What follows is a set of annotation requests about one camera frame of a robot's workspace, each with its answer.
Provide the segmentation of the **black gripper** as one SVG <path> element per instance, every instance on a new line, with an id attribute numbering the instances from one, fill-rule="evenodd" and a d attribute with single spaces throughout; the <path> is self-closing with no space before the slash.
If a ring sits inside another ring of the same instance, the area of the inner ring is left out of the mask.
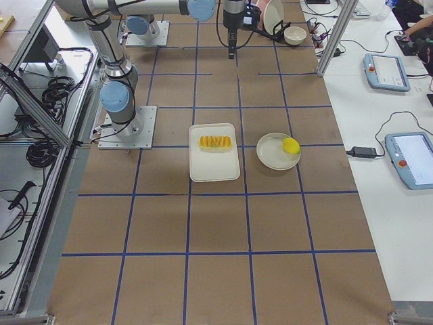
<path id="1" fill-rule="evenodd" d="M 251 1 L 224 1 L 223 26 L 227 29 L 228 58 L 237 52 L 237 29 L 253 30 L 260 22 L 261 10 Z"/>

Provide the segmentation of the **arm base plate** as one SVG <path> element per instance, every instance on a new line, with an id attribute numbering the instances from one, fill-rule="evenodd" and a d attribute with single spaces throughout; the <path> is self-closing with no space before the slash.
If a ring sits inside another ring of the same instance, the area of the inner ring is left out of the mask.
<path id="1" fill-rule="evenodd" d="M 135 118 L 120 133 L 121 125 L 113 123 L 107 113 L 105 124 L 111 126 L 103 128 L 97 147 L 100 150 L 151 150 L 153 144 L 154 129 L 156 124 L 157 107 L 140 106 L 136 110 Z"/>
<path id="2" fill-rule="evenodd" d="M 127 20 L 129 35 L 127 47 L 164 47 L 168 41 L 169 21 L 148 22 L 139 16 L 131 16 Z"/>

